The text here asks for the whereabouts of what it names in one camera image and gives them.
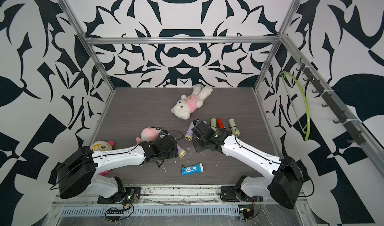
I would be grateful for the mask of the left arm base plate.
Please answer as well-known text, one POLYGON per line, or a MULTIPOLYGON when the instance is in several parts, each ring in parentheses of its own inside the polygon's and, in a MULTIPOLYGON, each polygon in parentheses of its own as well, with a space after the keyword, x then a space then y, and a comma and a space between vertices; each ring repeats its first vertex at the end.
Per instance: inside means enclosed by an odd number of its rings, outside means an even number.
POLYGON ((118 204, 118 203, 138 203, 141 198, 141 187, 127 187, 125 191, 118 191, 115 195, 110 198, 104 198, 99 196, 97 204, 118 204))

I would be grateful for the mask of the green flashlight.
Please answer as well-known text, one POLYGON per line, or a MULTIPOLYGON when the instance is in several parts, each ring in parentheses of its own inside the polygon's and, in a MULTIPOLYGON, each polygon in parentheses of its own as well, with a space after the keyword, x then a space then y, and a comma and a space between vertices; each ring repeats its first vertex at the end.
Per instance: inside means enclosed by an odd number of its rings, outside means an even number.
POLYGON ((211 118, 211 119, 210 119, 210 126, 211 126, 211 128, 212 128, 214 131, 217 130, 218 125, 217 125, 217 119, 216 119, 216 118, 211 118))
POLYGON ((236 137, 240 136, 241 133, 238 129, 238 126, 237 126, 235 120, 233 118, 230 118, 230 119, 228 119, 228 123, 229 123, 232 134, 235 135, 236 137))

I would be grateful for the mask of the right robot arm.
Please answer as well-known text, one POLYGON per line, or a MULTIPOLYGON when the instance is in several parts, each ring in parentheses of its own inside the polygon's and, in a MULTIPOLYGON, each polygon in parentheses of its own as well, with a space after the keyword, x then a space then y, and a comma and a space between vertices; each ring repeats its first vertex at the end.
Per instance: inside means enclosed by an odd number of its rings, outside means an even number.
POLYGON ((249 202, 253 197, 270 196, 287 209, 295 207, 304 177, 293 158, 267 154, 241 141, 229 131, 223 128, 213 130, 200 120, 195 120, 193 125, 196 151, 209 149, 233 157, 263 176, 261 179, 241 176, 232 188, 236 202, 249 202))

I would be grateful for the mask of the blue flashlight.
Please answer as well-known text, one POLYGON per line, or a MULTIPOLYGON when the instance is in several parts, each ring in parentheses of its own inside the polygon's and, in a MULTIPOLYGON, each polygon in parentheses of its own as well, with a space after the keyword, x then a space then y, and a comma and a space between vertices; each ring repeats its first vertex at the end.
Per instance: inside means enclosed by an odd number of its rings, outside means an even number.
POLYGON ((203 173, 203 172, 204 172, 204 167, 202 163, 181 168, 181 173, 183 176, 196 174, 196 173, 203 173))

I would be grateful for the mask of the panda plush pink striped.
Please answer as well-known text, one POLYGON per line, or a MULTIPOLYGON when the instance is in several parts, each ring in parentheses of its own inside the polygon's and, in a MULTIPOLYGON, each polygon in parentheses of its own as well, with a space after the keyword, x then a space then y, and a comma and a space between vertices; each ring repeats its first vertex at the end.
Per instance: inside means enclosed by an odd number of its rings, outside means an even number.
POLYGON ((115 145, 114 141, 96 141, 90 145, 90 149, 94 151, 111 151, 115 145))

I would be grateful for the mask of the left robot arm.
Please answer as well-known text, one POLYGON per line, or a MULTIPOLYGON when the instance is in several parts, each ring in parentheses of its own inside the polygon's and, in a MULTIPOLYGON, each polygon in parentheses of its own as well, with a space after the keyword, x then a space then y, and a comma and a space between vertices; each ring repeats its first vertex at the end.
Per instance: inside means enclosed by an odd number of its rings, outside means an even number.
POLYGON ((121 180, 102 176, 103 172, 177 158, 178 151, 178 143, 171 135, 112 151, 92 151, 89 146, 81 147, 57 167, 59 195, 61 199, 84 194, 121 201, 126 193, 121 180))

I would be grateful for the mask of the green hoop on wall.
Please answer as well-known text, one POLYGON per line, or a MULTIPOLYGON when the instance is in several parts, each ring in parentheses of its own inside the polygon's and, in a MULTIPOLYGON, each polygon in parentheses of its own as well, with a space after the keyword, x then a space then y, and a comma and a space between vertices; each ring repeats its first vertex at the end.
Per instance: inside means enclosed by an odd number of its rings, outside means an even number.
POLYGON ((310 136, 310 133, 311 133, 311 115, 310 115, 310 108, 309 108, 308 100, 307 100, 306 94, 304 92, 304 88, 300 84, 300 82, 296 79, 296 77, 294 75, 292 75, 291 73, 287 72, 287 71, 282 71, 279 74, 279 77, 282 79, 283 85, 284 85, 284 87, 286 89, 286 92, 287 92, 287 95, 289 97, 289 102, 291 103, 291 105, 293 107, 293 110, 294 110, 294 113, 295 113, 295 115, 297 117, 297 120, 299 122, 300 129, 301 129, 302 133, 305 135, 304 141, 307 141, 309 139, 309 136, 310 136), (287 85, 285 83, 285 79, 287 77, 291 78, 294 81, 295 85, 298 87, 298 89, 299 89, 299 91, 300 91, 300 93, 302 95, 304 107, 305 107, 305 110, 306 110, 306 113, 305 113, 306 124, 304 126, 300 122, 298 113, 296 112, 295 106, 292 103, 291 95, 290 95, 289 90, 287 88, 287 85))

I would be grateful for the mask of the pink striped plush pig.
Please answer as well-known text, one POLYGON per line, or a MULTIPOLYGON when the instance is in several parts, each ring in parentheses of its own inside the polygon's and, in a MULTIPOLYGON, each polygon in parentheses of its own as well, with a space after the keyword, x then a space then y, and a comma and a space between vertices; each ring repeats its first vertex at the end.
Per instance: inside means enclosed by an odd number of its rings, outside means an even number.
POLYGON ((147 127, 142 130, 140 137, 136 137, 136 142, 140 143, 142 141, 155 141, 159 137, 161 131, 162 129, 160 127, 147 127))

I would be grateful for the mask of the purple flashlight sideways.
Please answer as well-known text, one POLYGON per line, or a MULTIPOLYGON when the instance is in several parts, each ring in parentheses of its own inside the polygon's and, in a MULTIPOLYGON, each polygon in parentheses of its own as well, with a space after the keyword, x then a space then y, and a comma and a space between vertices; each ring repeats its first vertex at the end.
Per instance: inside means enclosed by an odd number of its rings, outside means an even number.
POLYGON ((186 155, 186 150, 184 150, 182 147, 179 145, 177 146, 178 149, 178 157, 183 158, 186 155))

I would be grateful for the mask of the black hook rack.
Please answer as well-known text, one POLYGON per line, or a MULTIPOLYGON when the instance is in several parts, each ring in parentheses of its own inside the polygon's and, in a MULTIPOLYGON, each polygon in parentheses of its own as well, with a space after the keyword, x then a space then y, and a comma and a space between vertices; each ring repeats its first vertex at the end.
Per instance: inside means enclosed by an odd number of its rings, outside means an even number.
POLYGON ((333 114, 337 117, 333 123, 341 124, 346 129, 350 135, 347 142, 349 144, 356 143, 359 146, 366 143, 367 140, 364 138, 362 130, 356 126, 358 120, 355 119, 352 114, 348 113, 347 106, 341 102, 339 96, 337 96, 336 92, 331 89, 316 68, 313 65, 306 65, 300 60, 300 67, 297 71, 303 72, 307 76, 304 81, 307 84, 314 86, 315 89, 312 90, 312 93, 320 96, 325 101, 325 103, 322 104, 322 107, 330 108, 333 114))

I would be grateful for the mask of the white teddy bear pink shirt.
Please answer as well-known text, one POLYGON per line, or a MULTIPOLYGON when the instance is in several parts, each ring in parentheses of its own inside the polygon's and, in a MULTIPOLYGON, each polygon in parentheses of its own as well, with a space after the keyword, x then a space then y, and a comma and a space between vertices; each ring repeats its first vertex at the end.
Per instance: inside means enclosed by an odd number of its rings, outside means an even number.
POLYGON ((211 86, 195 85, 189 96, 182 95, 177 103, 171 108, 171 112, 179 119, 187 120, 191 114, 201 108, 204 100, 213 92, 211 86))

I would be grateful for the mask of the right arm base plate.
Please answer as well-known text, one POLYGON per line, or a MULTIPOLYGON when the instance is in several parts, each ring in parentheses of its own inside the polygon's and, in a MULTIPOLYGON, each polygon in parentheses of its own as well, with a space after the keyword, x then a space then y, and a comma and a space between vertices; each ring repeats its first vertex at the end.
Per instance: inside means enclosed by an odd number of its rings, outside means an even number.
POLYGON ((220 199, 223 202, 229 202, 229 203, 239 203, 239 202, 245 202, 245 203, 252 203, 255 202, 263 202, 263 196, 259 195, 253 195, 248 196, 240 187, 235 186, 222 186, 221 187, 221 193, 220 193, 220 199))

